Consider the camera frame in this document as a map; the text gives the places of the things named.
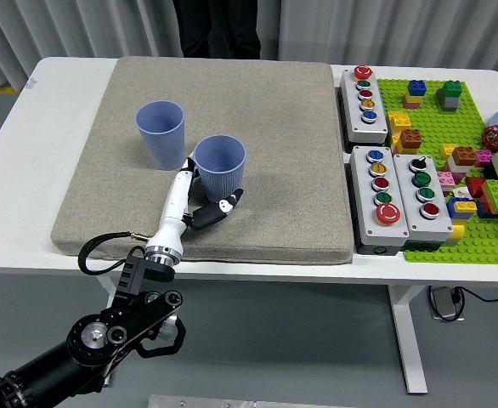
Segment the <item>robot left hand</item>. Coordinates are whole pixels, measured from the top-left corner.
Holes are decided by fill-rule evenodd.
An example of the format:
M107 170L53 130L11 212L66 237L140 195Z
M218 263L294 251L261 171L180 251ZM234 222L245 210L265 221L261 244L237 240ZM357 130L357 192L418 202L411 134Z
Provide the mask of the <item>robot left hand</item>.
M222 200L208 203L190 214L189 192L197 176L193 155L190 155L168 191L159 229L146 243L144 257L147 260L166 266L177 265L184 254L181 236L186 229L203 230L225 219L243 195L244 190L237 189Z

